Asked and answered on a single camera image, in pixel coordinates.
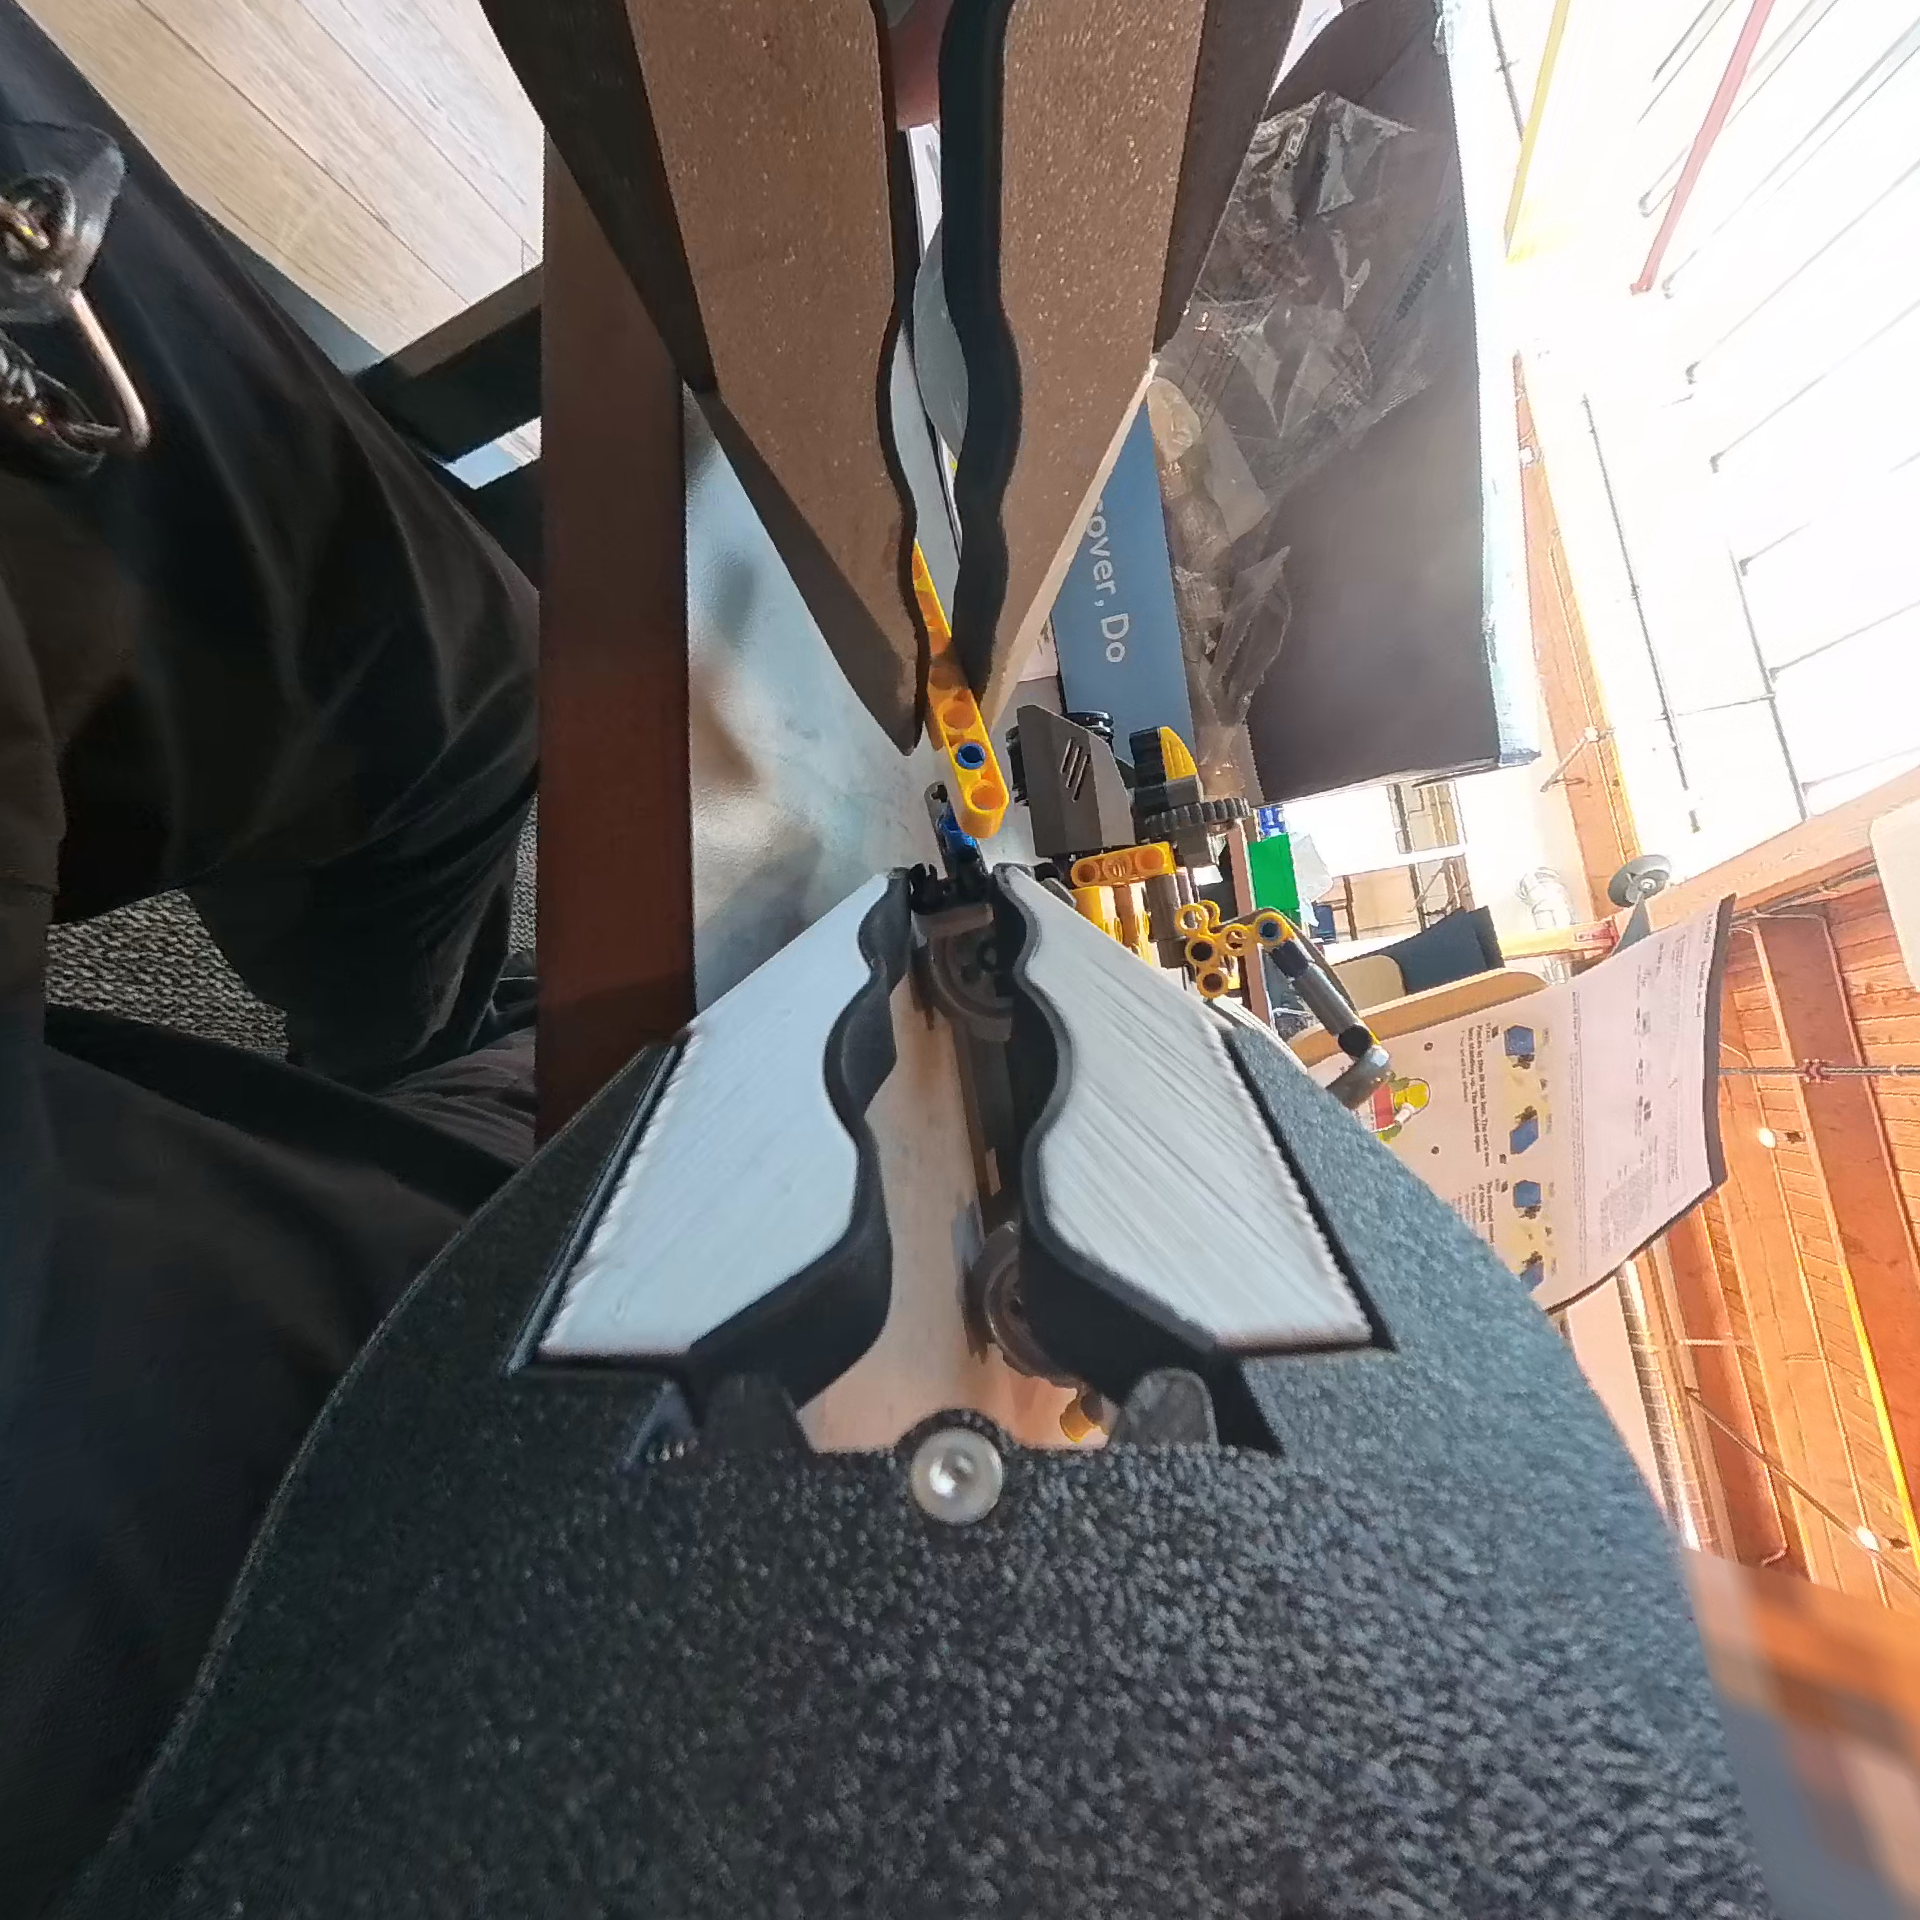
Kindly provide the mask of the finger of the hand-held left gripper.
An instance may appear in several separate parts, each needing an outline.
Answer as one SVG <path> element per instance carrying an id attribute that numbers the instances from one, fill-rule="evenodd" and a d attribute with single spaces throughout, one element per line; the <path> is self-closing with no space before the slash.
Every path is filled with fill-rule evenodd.
<path id="1" fill-rule="evenodd" d="M 952 643 L 989 718 L 1179 325 L 1300 9 L 952 4 L 944 295 L 968 373 Z"/>
<path id="2" fill-rule="evenodd" d="M 880 732 L 925 726 L 892 380 L 880 7 L 484 3 L 497 44 Z"/>

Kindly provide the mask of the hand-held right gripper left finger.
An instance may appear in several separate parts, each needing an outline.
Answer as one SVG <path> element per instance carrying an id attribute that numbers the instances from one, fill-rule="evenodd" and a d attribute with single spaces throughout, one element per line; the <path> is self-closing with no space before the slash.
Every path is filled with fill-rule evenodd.
<path id="1" fill-rule="evenodd" d="M 876 1349 L 912 950 L 907 876 L 880 873 L 692 1018 L 552 1265 L 524 1374 L 657 1375 L 694 1410 L 755 1379 L 806 1410 Z"/>

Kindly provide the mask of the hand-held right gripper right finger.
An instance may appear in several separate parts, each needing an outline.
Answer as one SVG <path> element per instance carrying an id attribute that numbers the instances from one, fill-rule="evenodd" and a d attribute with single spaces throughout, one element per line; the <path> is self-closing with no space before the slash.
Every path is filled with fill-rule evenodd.
<path id="1" fill-rule="evenodd" d="M 1162 1371 L 1246 1403 L 1253 1359 L 1373 1349 L 1376 1316 L 1233 1054 L 1233 1021 L 1032 871 L 992 883 L 1017 1285 L 1044 1357 L 1112 1403 Z"/>

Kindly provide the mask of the long yellow building beam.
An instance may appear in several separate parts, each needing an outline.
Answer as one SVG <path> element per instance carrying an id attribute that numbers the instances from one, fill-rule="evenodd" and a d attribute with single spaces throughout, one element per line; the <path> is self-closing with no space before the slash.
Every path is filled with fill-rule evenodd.
<path id="1" fill-rule="evenodd" d="M 921 543 L 912 547 L 910 580 L 929 638 L 925 732 L 948 762 L 948 807 L 970 838 L 992 838 L 1011 802 L 1011 785 L 968 674 L 954 653 L 952 623 Z"/>

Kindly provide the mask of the clear plastic bag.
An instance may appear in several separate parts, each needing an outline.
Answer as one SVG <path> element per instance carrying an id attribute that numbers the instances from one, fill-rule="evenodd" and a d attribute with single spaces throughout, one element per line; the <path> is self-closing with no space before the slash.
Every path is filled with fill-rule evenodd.
<path id="1" fill-rule="evenodd" d="M 1457 162 L 1402 119 L 1322 90 L 1254 127 L 1145 395 L 1203 756 L 1281 657 L 1293 522 L 1354 519 L 1361 443 L 1437 380 L 1462 229 Z"/>

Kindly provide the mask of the blue cardboard box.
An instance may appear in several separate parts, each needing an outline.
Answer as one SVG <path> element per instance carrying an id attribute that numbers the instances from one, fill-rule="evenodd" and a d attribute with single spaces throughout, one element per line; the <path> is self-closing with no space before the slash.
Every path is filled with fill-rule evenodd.
<path id="1" fill-rule="evenodd" d="M 1179 730 L 1261 801 L 1482 775 L 1537 762 L 1542 745 L 1518 405 L 1497 316 L 1497 85 L 1483 4 L 1300 7 L 1260 119 L 1331 90 L 1428 133 L 1457 162 L 1468 289 L 1444 311 L 1437 380 L 1361 443 L 1339 491 L 1354 519 L 1307 509 L 1293 522 L 1281 657 L 1216 756 L 1198 753 L 1145 398 L 1049 620 L 1065 703 L 1104 711 L 1118 753 L 1133 732 Z"/>

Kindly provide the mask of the printed paper sheet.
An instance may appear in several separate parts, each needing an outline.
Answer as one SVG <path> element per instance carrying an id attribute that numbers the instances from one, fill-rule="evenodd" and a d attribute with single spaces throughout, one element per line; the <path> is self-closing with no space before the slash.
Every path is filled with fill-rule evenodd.
<path id="1" fill-rule="evenodd" d="M 1361 1123 L 1538 1307 L 1608 1283 L 1726 1177 L 1718 1014 L 1733 899 L 1590 972 L 1385 1042 Z"/>

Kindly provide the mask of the yellow toy construction vehicle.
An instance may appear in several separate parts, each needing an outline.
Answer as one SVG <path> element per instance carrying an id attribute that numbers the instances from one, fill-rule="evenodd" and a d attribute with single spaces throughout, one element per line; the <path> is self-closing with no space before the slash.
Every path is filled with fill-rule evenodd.
<path id="1" fill-rule="evenodd" d="M 1228 914 L 1195 889 L 1193 876 L 1220 852 L 1248 852 L 1250 802 L 1210 795 L 1169 726 L 1132 733 L 1129 749 L 1121 762 L 1112 733 L 1086 718 L 1019 708 L 1011 762 L 1036 851 L 1084 918 L 1178 970 L 1203 1002 L 1234 1002 L 1276 967 L 1334 1045 L 1334 1100 L 1361 1111 L 1385 1091 L 1390 1059 L 1312 938 L 1282 907 Z"/>

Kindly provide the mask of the person's black clothing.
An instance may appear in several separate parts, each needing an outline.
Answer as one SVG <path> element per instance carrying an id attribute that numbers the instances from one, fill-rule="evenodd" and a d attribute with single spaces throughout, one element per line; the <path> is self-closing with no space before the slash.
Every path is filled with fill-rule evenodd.
<path id="1" fill-rule="evenodd" d="M 58 1905 L 397 1295 L 532 1149 L 537 599 L 66 54 L 152 443 L 4 405 L 4 1916 Z"/>

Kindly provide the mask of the black wristwatch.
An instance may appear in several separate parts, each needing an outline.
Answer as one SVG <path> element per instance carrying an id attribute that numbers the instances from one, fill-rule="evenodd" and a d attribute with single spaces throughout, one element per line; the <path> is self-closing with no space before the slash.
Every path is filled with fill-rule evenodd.
<path id="1" fill-rule="evenodd" d="M 50 123 L 2 133 L 2 419 L 4 466 L 58 482 L 130 460 L 154 438 L 123 357 L 86 300 L 90 273 L 125 185 L 116 141 L 97 127 Z M 70 329 L 104 410 L 50 374 L 21 342 L 33 326 Z"/>

